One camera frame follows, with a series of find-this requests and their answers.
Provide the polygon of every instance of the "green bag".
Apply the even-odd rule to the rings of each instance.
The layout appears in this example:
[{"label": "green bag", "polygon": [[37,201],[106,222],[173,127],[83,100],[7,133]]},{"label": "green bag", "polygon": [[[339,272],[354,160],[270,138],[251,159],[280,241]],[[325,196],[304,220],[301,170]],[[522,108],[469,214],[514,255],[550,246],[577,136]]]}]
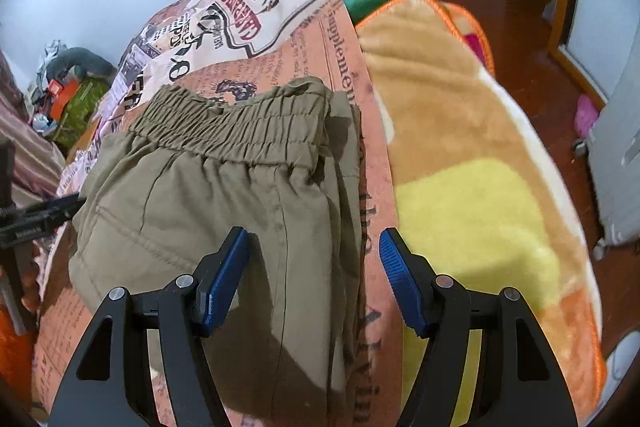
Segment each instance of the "green bag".
[{"label": "green bag", "polygon": [[87,76],[73,98],[66,104],[58,127],[53,133],[53,142],[63,147],[65,151],[71,149],[86,130],[95,105],[108,90],[109,86],[104,80]]}]

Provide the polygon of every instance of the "wooden floor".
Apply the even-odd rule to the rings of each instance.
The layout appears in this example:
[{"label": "wooden floor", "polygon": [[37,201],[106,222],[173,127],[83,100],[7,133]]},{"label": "wooden floor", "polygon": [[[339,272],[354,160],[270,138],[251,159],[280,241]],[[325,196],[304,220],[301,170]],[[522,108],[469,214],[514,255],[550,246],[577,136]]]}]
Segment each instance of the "wooden floor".
[{"label": "wooden floor", "polygon": [[[467,8],[489,39],[498,82],[525,111],[558,165],[580,216],[590,251],[602,237],[589,169],[574,159],[573,121],[582,93],[546,53],[551,28],[524,0],[443,0]],[[640,257],[633,248],[610,251],[594,263],[603,304],[602,349],[640,327]]]}]

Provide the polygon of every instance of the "clothes pile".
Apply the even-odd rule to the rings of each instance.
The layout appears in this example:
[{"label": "clothes pile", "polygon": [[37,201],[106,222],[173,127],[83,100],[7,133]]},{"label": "clothes pile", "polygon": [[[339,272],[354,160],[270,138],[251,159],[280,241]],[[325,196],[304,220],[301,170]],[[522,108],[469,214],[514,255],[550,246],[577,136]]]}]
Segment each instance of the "clothes pile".
[{"label": "clothes pile", "polygon": [[31,126],[63,151],[78,140],[116,69],[85,48],[61,41],[45,47],[36,81],[28,87]]}]

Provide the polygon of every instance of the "pink object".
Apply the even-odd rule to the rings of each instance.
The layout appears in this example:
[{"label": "pink object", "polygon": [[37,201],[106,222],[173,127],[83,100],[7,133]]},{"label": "pink object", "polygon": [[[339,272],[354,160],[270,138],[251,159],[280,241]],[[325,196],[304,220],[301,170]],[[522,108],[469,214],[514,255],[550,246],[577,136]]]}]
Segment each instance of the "pink object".
[{"label": "pink object", "polygon": [[483,66],[486,66],[484,62],[484,51],[482,50],[482,44],[480,43],[480,39],[475,33],[469,33],[465,35],[466,44],[471,48],[471,50],[476,54],[476,57],[480,59]]},{"label": "pink object", "polygon": [[581,139],[587,138],[591,127],[596,123],[600,112],[586,94],[578,98],[578,110],[575,112],[574,129]]}]

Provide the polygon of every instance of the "bed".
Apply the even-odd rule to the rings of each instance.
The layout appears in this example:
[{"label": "bed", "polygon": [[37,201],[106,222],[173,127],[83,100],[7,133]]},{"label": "bed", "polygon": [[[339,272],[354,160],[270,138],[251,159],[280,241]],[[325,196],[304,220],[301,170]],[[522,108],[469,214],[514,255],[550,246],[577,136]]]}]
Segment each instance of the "bed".
[{"label": "bed", "polygon": [[[584,234],[556,166],[493,78],[478,22],[463,7],[437,0],[257,0],[260,10],[240,1],[181,0],[145,25],[59,193],[78,190],[102,140],[126,129],[164,84],[235,103],[302,74],[318,76],[360,106],[365,152],[366,307],[358,340],[365,347],[350,380],[365,397],[340,423],[394,424],[425,348],[403,330],[378,257],[380,232],[391,226],[436,272],[470,289],[522,291],[584,421],[606,379],[600,295]],[[225,14],[222,26],[207,25],[213,12]],[[228,45],[243,35],[253,39],[258,26],[273,38],[251,49]],[[222,35],[226,46],[216,40]],[[200,47],[203,38],[209,46]],[[68,279],[73,240],[69,224],[58,231],[44,272],[34,381],[47,410],[91,318]],[[455,425],[466,421],[478,358],[479,337],[472,336]],[[154,388],[162,422],[173,425],[162,377]],[[234,425],[260,423],[241,412],[230,418]]]}]

